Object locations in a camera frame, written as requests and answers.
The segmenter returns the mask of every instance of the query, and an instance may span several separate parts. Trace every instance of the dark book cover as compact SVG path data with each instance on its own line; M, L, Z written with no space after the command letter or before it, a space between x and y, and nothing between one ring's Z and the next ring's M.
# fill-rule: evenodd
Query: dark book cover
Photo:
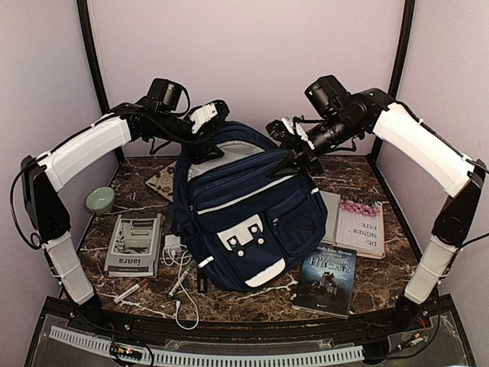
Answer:
M304 260L292 307L348 318L356 261L354 250L319 244Z

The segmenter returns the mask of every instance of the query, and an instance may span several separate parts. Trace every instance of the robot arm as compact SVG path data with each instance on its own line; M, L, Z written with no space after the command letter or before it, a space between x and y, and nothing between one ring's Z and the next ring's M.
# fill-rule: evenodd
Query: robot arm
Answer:
M51 151L22 161L24 206L41 245L31 247L42 247L53 275L78 305L98 297L81 267L71 239L70 215L58 193L100 157L139 138L163 138L194 147L196 160L218 157L219 149L210 141L229 113L227 105L217 100L182 119L185 112L172 112L182 91L186 94L177 83L156 79L147 96L135 104L115 107Z
M484 184L485 164L473 162L453 148L419 120L403 103L379 89L354 95L334 76L319 78L305 92L324 120L305 132L294 118L276 120L267 126L272 138L290 149L290 153L269 173L271 176L306 170L322 171L319 155L335 151L350 138L363 138L365 132L390 142L424 168L448 194L435 220L432 237L403 296L397 303L399 323L416 312L445 276L456 252L467 237Z

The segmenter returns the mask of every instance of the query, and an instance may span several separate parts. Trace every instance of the navy blue backpack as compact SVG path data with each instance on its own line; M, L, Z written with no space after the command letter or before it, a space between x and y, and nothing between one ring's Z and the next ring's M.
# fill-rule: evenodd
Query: navy blue backpack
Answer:
M309 175L267 177L288 151L261 133L226 122L213 141L222 158L178 157L173 231L216 287L252 291L316 248L327 210Z

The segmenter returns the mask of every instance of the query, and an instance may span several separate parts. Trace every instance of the white book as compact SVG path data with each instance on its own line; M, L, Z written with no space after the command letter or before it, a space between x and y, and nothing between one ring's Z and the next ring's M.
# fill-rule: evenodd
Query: white book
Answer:
M338 211L339 202L341 196L337 193L328 193L321 191L321 198L328 210L328 217L326 218L326 234L322 238L322 243L334 245L336 241L336 228L338 223Z
M382 203L342 198L336 243L357 251L358 256L383 258L384 215Z

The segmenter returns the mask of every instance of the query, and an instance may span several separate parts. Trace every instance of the black cable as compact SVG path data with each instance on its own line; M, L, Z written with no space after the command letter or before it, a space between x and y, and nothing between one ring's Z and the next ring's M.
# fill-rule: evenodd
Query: black cable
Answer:
M113 119L114 117L119 117L121 114L111 114L111 115L107 115L106 117L98 120L97 122L95 122L93 125L94 126L97 126L98 124L102 123L102 122L105 122L109 119ZM83 128L81 129L79 132L76 132L75 134L71 135L69 138L66 138L64 139L62 142L60 142L56 147L54 147L53 149L50 150L50 153L54 153L55 151L57 151L59 148L61 148L63 145L65 145L68 141L70 141L71 139L73 138L76 138L78 135L82 134L83 132L87 132L88 130L90 130L92 128L92 126L87 126L86 128Z
M465 161L467 161L470 164L473 164L475 167L479 167L482 169L486 174L489 174L489 170L484 167L482 164L477 163L476 161L473 161L472 159L465 158Z
M111 334L115 334L115 335L120 335L120 336L125 336L125 337L128 337L129 339L132 339L132 340L135 340L136 343L140 343L142 344L142 346L148 351L148 353L150 353L150 356L151 356L151 362L150 362L150 365L149 367L153 367L154 366L154 353L153 351L151 350L151 348L144 342L142 341L141 339L139 339L138 337L134 336L134 335L131 335L131 334L127 334L127 333L123 333L122 331L117 331L117 330L111 330L111 329L107 329L105 327L101 327L99 325L96 325L94 324L92 321L88 320L86 317L84 317L78 310L78 307L77 306L73 306L73 309L75 310L75 312L78 314L78 316L80 316L86 323L88 323L90 326L92 327L95 327L96 329L98 330L101 330L101 331L104 331L106 333L111 333Z
M428 130L428 132L430 132L431 134L435 135L438 139L440 139L443 143L445 143L445 145L447 145L450 149L452 149L458 156L460 156L462 158L464 157L464 154L461 151L459 151L456 147L451 145L449 143L449 141L447 141L445 138L443 138L441 135L439 135L435 130L430 128L424 122L420 122L421 120L419 119L419 117L414 114L413 110L411 110L410 107L406 103L404 103L403 101L396 101L396 103L398 103L402 107L404 107L404 109L407 111L407 113L409 113L410 116L414 119L414 121L418 122L420 126L422 126L424 129Z
M29 246L30 248L32 248L34 250L39 250L41 248L42 244L44 243L44 241L35 232L31 233L31 240L29 240L25 236L24 232L22 232L21 226L18 224L18 221L17 221L17 215L15 214L14 192L15 192L15 185L17 184L18 179L21 178L21 176L25 173L25 171L27 169L31 168L36 162L40 161L41 159L44 159L45 157L47 157L47 154L44 154L42 157L39 157L39 158L37 158L37 159L29 162L28 164L26 164L25 167L20 170L20 172L17 174L17 176L15 176L15 178L14 178L14 180L12 182L12 185L10 186L10 197L9 197L9 201L10 201L10 214L12 215L12 220L14 221L15 229L17 229L17 232L18 232L19 236L27 244L27 246ZM35 236L39 240L39 242L37 244L34 242L34 237Z
M186 115L186 113L190 110L190 95L189 92L186 90L186 88L180 84L178 86L182 89L183 94L185 94L186 97L186 110L184 112L171 112L169 115L175 116L175 117L182 117Z
M474 238L474 239L471 239L471 240L467 241L466 243L464 243L464 244L461 246L461 248L464 248L465 246L468 246L468 245L470 245L471 243L474 243L474 242L476 242L476 241L480 241L480 240L482 240L482 239L485 239L486 237L489 237L489 233L485 233L485 234L483 234L483 235L480 235L480 236L478 236L478 237L476 237L476 238Z
M159 150L165 148L166 146L168 146L172 141L169 140L169 141L165 141L164 143L158 145L156 148L154 147L154 142L156 141L155 138L153 138L153 141L151 142L151 148L150 148L150 155L155 155Z
M334 153L335 151L357 151L357 145L355 144L355 141L352 139L351 140L351 147L350 148L335 148L329 153Z
M409 354L408 356L392 356L394 353L400 352L400 350L395 349L395 350L390 351L388 354L384 354L383 356L364 356L364 357L366 359L370 359L370 360L408 359L408 358L413 358L413 357L419 355L420 353L424 352L433 343L433 341L435 340L436 336L438 335L438 331L440 329L440 321L442 318L442 303L440 302L440 294L438 291L436 292L436 295L437 295L437 302L438 302L438 317L437 317L437 322L436 322L435 333L430 338L430 340L428 340L428 342L426 342L426 344L420 350L414 352L413 354Z
M206 141L211 140L214 138L214 136L218 133L218 131L222 128L224 125L224 119L222 119L219 122L219 125L216 126L216 128L209 133L206 137L204 135L201 135L199 140L188 140L185 138L181 138L180 136L176 136L172 131L168 130L167 128L163 127L152 115L146 113L146 112L141 112L141 111L133 111L133 112L128 112L126 115L133 115L137 117L141 117L143 119L147 119L149 122L151 122L157 129L161 130L166 136L168 136L171 141L175 141L179 144L182 145L199 145L202 144Z

